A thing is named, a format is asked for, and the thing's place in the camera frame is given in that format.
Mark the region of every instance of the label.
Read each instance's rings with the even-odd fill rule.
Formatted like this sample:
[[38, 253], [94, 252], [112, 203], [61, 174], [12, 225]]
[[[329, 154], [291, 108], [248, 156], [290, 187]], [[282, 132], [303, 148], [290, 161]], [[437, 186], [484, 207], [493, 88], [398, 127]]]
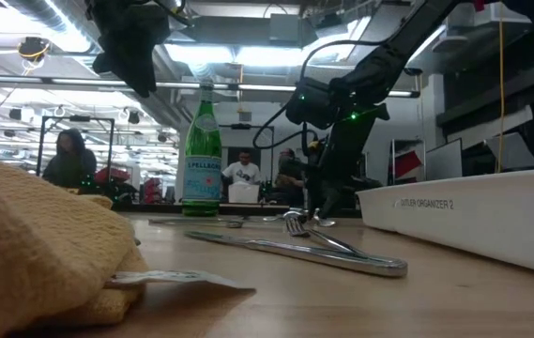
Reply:
[[451, 199], [401, 198], [394, 203], [394, 207], [454, 210], [454, 201]]
[[217, 131], [219, 129], [219, 124], [213, 115], [198, 116], [195, 119], [193, 126], [206, 132]]
[[209, 156], [187, 156], [183, 200], [221, 200], [221, 159]]

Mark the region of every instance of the wooden table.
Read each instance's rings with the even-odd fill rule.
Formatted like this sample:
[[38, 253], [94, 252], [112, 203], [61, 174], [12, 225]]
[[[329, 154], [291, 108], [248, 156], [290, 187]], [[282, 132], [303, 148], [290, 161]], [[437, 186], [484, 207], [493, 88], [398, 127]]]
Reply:
[[281, 226], [153, 226], [138, 220], [135, 227], [152, 269], [205, 270], [256, 291], [152, 284], [123, 324], [58, 336], [534, 337], [534, 271], [373, 230], [360, 220], [324, 231], [367, 253], [406, 260], [406, 278], [370, 276], [182, 235], [194, 229], [307, 244], [290, 240]]

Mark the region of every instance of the fork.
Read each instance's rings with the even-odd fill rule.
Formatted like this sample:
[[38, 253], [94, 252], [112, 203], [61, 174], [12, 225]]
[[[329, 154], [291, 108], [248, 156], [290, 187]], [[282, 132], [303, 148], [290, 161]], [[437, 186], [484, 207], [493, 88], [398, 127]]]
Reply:
[[300, 214], [297, 211], [287, 211], [283, 218], [285, 219], [285, 228], [291, 237], [309, 238], [311, 234], [304, 230], [304, 226], [299, 221]]
[[346, 254], [354, 254], [358, 256], [367, 256], [366, 253], [356, 249], [355, 247], [344, 243], [336, 238], [326, 235], [320, 231], [304, 229], [302, 222], [298, 218], [299, 213], [288, 211], [285, 213], [285, 227], [291, 237], [295, 238], [310, 238], [312, 241], [321, 245], [329, 246], [335, 250]]

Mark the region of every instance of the san pellegrino bottle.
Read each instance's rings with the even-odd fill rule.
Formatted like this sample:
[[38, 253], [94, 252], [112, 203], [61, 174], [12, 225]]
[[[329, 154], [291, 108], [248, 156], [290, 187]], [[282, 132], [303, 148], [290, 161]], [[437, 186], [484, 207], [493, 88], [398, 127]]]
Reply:
[[221, 199], [221, 133], [214, 117], [214, 85], [200, 85], [200, 107], [185, 146], [183, 214], [215, 216]]

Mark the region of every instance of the bottle label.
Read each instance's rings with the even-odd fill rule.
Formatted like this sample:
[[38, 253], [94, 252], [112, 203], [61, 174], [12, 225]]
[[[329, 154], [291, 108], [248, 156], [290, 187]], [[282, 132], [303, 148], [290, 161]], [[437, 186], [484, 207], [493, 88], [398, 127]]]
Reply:
[[217, 131], [219, 129], [219, 124], [213, 115], [198, 116], [193, 125], [206, 132]]
[[200, 92], [200, 101], [212, 102], [212, 87], [202, 87], [202, 91]]
[[221, 159], [187, 156], [184, 180], [184, 200], [218, 202], [221, 200]]

